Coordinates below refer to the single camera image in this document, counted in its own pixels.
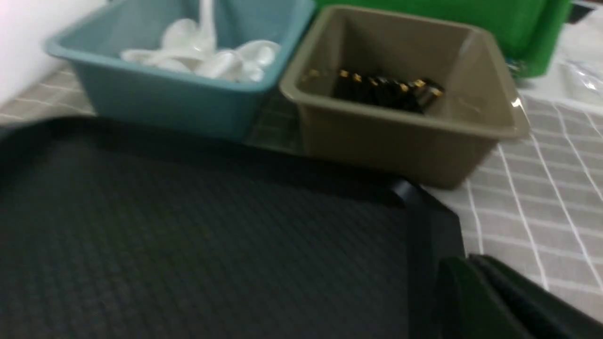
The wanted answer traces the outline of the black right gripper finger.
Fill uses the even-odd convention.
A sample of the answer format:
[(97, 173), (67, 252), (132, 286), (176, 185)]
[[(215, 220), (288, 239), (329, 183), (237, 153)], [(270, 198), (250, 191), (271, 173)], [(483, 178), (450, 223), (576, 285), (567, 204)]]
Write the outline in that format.
[(439, 263), (441, 339), (600, 339), (601, 322), (489, 255)]

